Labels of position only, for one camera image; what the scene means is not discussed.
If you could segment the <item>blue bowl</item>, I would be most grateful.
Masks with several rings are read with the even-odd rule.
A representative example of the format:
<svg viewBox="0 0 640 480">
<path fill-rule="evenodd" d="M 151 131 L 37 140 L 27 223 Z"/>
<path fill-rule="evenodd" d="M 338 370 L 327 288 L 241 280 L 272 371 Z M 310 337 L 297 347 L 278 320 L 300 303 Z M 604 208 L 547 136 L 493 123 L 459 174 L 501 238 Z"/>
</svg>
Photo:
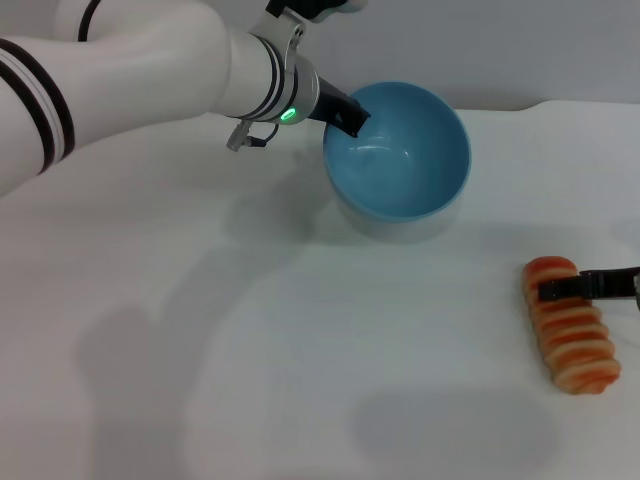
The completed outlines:
<svg viewBox="0 0 640 480">
<path fill-rule="evenodd" d="M 352 96 L 371 116 L 355 138 L 333 126 L 325 130 L 324 166 L 336 195 L 382 223 L 422 220 L 451 205 L 472 158 L 456 111 L 433 92 L 403 82 L 371 84 Z"/>
</svg>

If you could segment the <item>orange striped toy bread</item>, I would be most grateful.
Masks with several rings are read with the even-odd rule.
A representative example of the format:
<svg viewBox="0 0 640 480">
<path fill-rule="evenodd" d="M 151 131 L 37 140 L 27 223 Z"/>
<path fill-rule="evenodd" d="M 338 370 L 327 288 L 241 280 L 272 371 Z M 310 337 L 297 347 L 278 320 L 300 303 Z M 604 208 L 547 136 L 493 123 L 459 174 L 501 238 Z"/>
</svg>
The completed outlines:
<svg viewBox="0 0 640 480">
<path fill-rule="evenodd" d="M 579 296 L 543 301 L 538 292 L 542 283 L 577 274 L 575 264 L 564 257 L 538 257 L 523 268 L 522 291 L 553 384 L 567 394 L 597 395 L 621 373 L 601 310 Z"/>
</svg>

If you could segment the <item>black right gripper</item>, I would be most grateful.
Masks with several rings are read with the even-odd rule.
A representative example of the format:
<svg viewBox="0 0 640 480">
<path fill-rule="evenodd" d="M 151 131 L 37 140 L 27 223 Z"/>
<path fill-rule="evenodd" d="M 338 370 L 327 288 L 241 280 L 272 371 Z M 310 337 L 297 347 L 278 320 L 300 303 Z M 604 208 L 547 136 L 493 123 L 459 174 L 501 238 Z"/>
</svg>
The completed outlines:
<svg viewBox="0 0 640 480">
<path fill-rule="evenodd" d="M 558 278 L 537 287 L 538 299 L 555 302 L 571 298 L 586 300 L 634 298 L 640 300 L 640 266 L 616 270 L 600 270 L 593 274 L 594 287 L 588 275 Z"/>
</svg>

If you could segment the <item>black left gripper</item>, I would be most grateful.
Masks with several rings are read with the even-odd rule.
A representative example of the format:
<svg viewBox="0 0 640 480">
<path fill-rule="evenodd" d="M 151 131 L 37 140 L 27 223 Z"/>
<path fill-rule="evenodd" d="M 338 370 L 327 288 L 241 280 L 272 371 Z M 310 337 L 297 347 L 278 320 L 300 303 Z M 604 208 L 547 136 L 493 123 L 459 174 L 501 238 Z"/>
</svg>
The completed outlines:
<svg viewBox="0 0 640 480">
<path fill-rule="evenodd" d="M 309 118 L 339 128 L 352 138 L 357 138 L 360 130 L 371 117 L 354 98 L 323 78 L 319 79 L 319 93 Z"/>
</svg>

